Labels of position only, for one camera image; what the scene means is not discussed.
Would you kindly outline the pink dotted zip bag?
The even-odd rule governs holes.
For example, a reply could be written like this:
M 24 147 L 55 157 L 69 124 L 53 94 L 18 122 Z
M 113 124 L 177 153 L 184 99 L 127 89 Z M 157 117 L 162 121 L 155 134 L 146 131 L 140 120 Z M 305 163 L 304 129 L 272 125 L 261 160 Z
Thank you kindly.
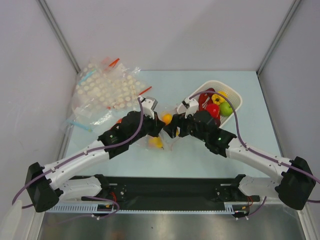
M 177 114 L 177 106 L 169 105 L 169 104 L 160 104 L 156 107 L 157 115 L 162 120 L 163 115 L 165 114 L 171 114 L 172 116 L 174 114 Z M 156 148 L 150 148 L 148 147 L 148 139 L 151 136 L 146 135 L 141 140 L 138 141 L 138 145 L 148 151 L 166 151 L 171 152 L 173 150 L 173 147 L 175 143 L 180 139 L 178 136 L 175 138 L 170 138 L 169 135 L 164 131 L 161 130 L 158 137 L 161 137 L 164 149 L 156 149 Z

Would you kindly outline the yellow pear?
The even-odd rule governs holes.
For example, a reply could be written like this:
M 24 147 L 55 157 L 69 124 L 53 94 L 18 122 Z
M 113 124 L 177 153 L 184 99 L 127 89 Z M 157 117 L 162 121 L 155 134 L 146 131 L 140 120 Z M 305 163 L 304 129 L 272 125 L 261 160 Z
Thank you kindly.
M 147 145 L 152 149 L 164 149 L 164 144 L 160 136 L 158 137 L 149 137 L 147 140 Z

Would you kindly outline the red apple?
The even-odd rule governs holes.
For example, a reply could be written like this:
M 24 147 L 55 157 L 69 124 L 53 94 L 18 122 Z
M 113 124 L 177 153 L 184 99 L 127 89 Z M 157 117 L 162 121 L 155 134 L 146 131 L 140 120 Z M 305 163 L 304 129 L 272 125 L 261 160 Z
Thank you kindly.
M 214 119 L 220 119 L 220 107 L 215 103 L 210 103 L 205 110 L 210 113 Z

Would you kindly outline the yellow bell pepper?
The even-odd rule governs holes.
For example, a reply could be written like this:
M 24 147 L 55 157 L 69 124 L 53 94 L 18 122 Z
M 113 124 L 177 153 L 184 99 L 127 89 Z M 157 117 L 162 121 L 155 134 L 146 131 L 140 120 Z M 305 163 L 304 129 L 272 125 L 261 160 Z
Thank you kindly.
M 213 104 L 216 104 L 218 106 L 226 101 L 225 98 L 219 94 L 213 94 L 211 100 Z

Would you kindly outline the orange yellow mango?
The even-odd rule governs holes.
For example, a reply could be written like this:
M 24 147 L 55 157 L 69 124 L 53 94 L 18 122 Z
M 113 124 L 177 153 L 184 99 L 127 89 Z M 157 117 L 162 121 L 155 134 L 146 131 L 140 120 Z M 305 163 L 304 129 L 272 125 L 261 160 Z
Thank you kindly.
M 162 117 L 162 121 L 163 121 L 166 125 L 170 124 L 171 121 L 172 121 L 172 119 L 173 119 L 173 116 L 172 116 L 170 113 L 167 113 L 167 114 L 163 115 L 163 117 Z

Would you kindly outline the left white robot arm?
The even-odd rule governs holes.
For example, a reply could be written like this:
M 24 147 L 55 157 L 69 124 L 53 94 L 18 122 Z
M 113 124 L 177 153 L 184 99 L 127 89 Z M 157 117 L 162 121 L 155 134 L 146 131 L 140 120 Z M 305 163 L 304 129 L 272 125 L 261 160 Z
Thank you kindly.
M 38 162 L 28 167 L 25 185 L 32 206 L 37 213 L 54 207 L 66 196 L 64 183 L 85 168 L 110 160 L 125 151 L 139 139 L 149 135 L 157 137 L 166 124 L 155 114 L 153 117 L 131 111 L 120 123 L 74 154 L 70 158 L 41 166 Z

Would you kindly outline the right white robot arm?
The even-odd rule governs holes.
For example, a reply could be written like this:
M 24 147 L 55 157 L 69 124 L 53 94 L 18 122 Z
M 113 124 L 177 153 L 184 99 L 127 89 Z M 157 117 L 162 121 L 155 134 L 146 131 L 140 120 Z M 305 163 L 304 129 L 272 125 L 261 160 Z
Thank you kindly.
M 164 131 L 171 138 L 192 136 L 203 141 L 211 153 L 240 161 L 267 175 L 265 178 L 243 176 L 239 183 L 230 188 L 231 196 L 237 201 L 257 195 L 278 198 L 288 207 L 302 210 L 316 185 L 305 159 L 259 152 L 239 136 L 218 127 L 207 111 L 189 116 L 174 114 Z

